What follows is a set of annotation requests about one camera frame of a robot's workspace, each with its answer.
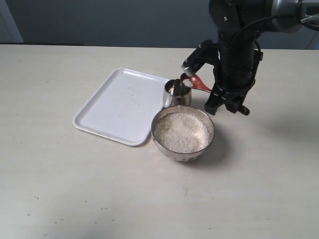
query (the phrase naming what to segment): metal bowl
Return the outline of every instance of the metal bowl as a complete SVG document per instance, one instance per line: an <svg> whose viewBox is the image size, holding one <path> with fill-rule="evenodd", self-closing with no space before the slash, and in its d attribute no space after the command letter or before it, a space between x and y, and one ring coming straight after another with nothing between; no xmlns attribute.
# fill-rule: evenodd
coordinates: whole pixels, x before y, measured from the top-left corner
<svg viewBox="0 0 319 239"><path fill-rule="evenodd" d="M184 113L184 114L195 116L199 120L201 120L206 125L208 133L209 133L208 146L194 153L178 153L178 152L171 151L165 148L164 146L162 146L154 136L155 128L161 118L171 113ZM164 155L166 155L167 157L175 161L187 162L187 161L196 159L198 156L202 155L210 147L215 136L215 126L211 118L206 113L204 113L203 111L197 108L190 107L190 106L174 106L174 107L170 107L170 108L166 108L162 110L154 117L152 121L152 126L151 126L151 134L152 134L154 143Z"/></svg>

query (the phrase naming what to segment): metal cup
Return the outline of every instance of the metal cup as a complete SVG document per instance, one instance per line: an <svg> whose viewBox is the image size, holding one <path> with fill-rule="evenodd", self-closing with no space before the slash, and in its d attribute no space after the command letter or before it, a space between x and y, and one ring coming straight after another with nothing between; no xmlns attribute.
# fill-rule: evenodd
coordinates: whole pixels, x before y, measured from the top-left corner
<svg viewBox="0 0 319 239"><path fill-rule="evenodd" d="M163 94L163 107L190 106L191 88L184 85L180 79L167 81Z"/></svg>

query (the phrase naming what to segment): black robotic arm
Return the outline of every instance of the black robotic arm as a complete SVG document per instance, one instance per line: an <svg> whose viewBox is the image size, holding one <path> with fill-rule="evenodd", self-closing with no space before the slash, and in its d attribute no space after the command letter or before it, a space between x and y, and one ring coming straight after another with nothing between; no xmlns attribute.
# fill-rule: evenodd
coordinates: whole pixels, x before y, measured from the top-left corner
<svg viewBox="0 0 319 239"><path fill-rule="evenodd" d="M205 104L212 115L221 105L249 114L243 102L263 59L256 41L263 32L294 33L303 25L319 30L319 0L210 0L209 13L218 42L201 43L182 69L192 77L205 63L214 66L215 84Z"/></svg>

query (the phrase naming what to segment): red spoon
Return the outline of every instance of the red spoon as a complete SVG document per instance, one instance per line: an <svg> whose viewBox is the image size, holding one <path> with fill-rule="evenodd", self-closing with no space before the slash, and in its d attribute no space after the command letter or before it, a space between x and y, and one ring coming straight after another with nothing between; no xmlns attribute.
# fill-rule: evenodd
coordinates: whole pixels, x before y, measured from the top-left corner
<svg viewBox="0 0 319 239"><path fill-rule="evenodd" d="M180 81L182 81L184 83L185 81L185 85L192 88L192 89L195 89L195 90L201 90L201 91L205 91L205 92L208 92L210 93L211 92L211 89L208 88L203 82L202 80L199 78L198 75L194 75L192 77L186 75L185 73L183 73L181 76L180 76Z"/></svg>

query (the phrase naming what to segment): white table surface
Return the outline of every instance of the white table surface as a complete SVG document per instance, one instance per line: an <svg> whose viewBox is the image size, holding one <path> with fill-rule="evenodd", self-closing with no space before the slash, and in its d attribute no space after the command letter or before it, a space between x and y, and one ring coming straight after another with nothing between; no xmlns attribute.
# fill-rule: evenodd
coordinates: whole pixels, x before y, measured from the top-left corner
<svg viewBox="0 0 319 239"><path fill-rule="evenodd" d="M192 163L73 127L115 68L175 78L191 52L1 45L0 238L317 239L317 51L264 50L251 114L221 108ZM202 109L208 94L193 93Z"/></svg>

